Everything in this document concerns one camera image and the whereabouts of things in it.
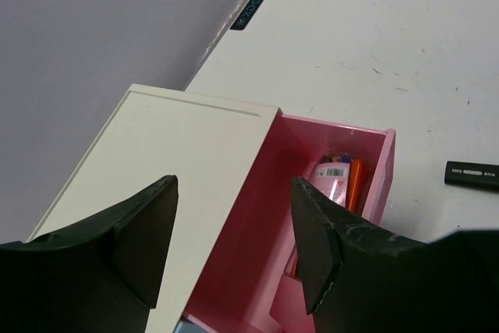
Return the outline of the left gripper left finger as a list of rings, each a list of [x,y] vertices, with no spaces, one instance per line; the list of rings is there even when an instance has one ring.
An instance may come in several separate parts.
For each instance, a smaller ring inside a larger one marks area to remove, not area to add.
[[[81,221],[2,244],[2,331],[145,331],[178,198],[178,180],[167,175]]]

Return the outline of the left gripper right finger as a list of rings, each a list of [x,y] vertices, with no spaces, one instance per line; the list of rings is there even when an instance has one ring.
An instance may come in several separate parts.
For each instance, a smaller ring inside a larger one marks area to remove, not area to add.
[[[459,230],[422,243],[348,211],[300,177],[291,213],[316,331],[497,331],[497,231]]]

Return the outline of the pink drawer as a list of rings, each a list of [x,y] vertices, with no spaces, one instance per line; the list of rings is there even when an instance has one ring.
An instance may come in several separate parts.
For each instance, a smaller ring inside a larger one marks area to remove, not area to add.
[[[185,318],[209,332],[311,332],[295,252],[292,180],[308,177],[326,152],[349,154],[370,170],[362,216],[379,223],[393,179],[395,131],[280,114],[273,121],[200,275]]]

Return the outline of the pink capped pen tube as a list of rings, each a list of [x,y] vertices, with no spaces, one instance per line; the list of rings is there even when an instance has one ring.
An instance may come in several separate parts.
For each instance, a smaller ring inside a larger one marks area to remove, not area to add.
[[[360,157],[324,152],[301,180],[346,210],[361,215],[370,188],[371,170]]]

